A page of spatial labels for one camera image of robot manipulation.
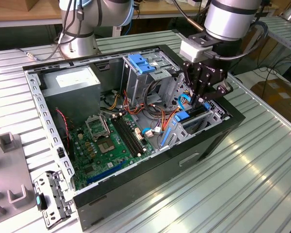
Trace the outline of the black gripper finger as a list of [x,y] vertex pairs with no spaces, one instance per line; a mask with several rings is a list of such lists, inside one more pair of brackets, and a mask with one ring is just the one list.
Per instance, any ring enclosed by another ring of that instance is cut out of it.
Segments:
[[200,77],[199,104],[214,100],[233,91],[232,86],[227,83],[227,72],[203,73]]
[[192,107],[198,107],[200,103],[198,102],[199,97],[197,96],[199,86],[200,86],[200,75],[201,75],[201,65],[199,63],[190,63],[188,61],[183,62],[183,73],[185,77],[185,82],[192,91],[192,96],[190,100],[190,105]]

